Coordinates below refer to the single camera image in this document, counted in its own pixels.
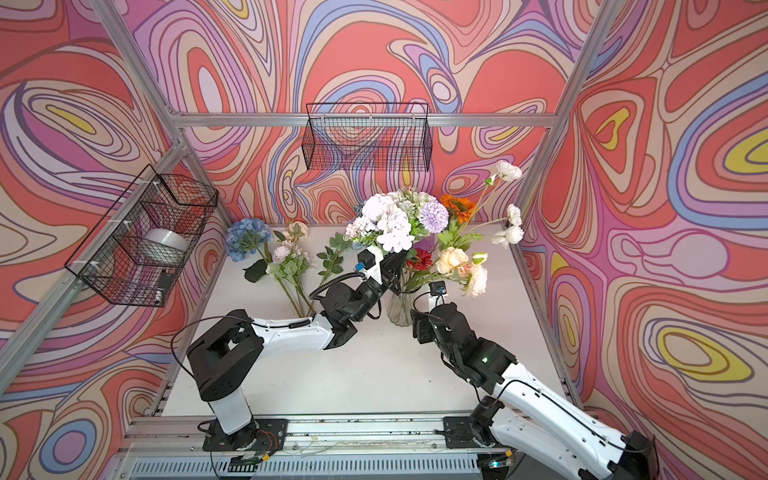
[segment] white round object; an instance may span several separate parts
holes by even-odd
[[[190,246],[190,243],[184,237],[164,228],[153,228],[144,235],[144,239],[170,247],[170,249],[164,249],[158,248],[152,243],[145,242],[141,244],[141,252],[145,257],[151,258],[158,263],[166,263],[167,265],[174,265],[182,261],[187,248]]]

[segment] psychedelic patterned wall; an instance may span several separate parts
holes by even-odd
[[[433,147],[429,172],[396,174],[307,171],[301,130],[195,127],[187,129],[187,137],[233,218],[345,223],[355,216],[353,207],[367,197],[405,185],[437,196],[454,194],[476,200],[497,160],[503,158],[527,171],[544,135],[542,127],[460,127],[452,153]],[[498,189],[479,217],[502,216],[520,184]]]
[[[177,111],[426,101],[432,112],[541,113],[554,111],[596,8],[579,0],[171,0],[129,4],[124,19]],[[543,129],[433,129],[433,169],[415,177],[307,173],[301,134],[187,132],[235,218],[338,223],[370,194],[402,185],[477,196],[488,166],[502,156],[523,165]],[[484,215],[500,215],[511,195]]]
[[[661,478],[768,478],[768,3],[627,2],[523,246],[587,406]]]
[[[0,2],[0,340],[169,148],[86,2]],[[178,173],[185,171],[180,164]],[[0,478],[96,478],[152,402],[222,248],[215,217],[163,309],[84,291],[0,396]]]

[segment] black mounting plate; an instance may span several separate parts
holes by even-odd
[[[247,451],[256,452],[261,456],[267,452],[277,452],[282,450],[286,441],[288,420],[256,419],[256,422],[259,424],[260,430],[274,435],[274,438],[277,439],[277,447],[274,445],[274,440],[271,435],[259,432],[259,435],[256,437],[256,442]],[[205,442],[203,442],[203,450],[205,452],[234,452],[234,448],[230,441],[227,440],[227,436],[224,435],[224,431],[221,429],[221,424],[218,420],[212,420],[209,424]]]
[[[469,429],[469,417],[443,417],[442,429],[445,436],[445,446],[449,449],[476,449],[478,444],[472,440]]]

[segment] wire basket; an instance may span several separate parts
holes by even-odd
[[[426,103],[315,103],[306,111],[307,170],[429,171]]]
[[[155,173],[91,258],[71,262],[73,253],[65,266],[109,303],[164,306],[217,203],[209,185]],[[75,272],[71,263],[83,267]]]

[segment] purple pompom flower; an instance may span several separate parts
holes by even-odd
[[[440,233],[448,226],[448,209],[437,200],[430,200],[419,211],[419,222],[430,233]]]

